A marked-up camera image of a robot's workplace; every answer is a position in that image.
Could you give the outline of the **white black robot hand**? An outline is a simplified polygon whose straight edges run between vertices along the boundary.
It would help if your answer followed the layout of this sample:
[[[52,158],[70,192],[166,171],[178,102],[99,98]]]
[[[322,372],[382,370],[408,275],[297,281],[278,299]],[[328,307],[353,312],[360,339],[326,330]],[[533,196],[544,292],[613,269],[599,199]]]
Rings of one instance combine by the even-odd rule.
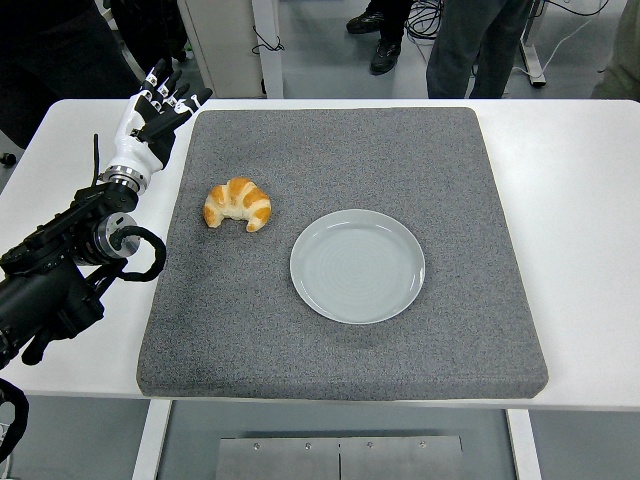
[[[115,156],[102,174],[104,182],[117,177],[147,181],[167,166],[175,131],[213,95],[209,88],[191,93],[188,84],[179,84],[180,77],[181,72],[171,72],[164,60],[146,74],[121,117],[114,139]]]

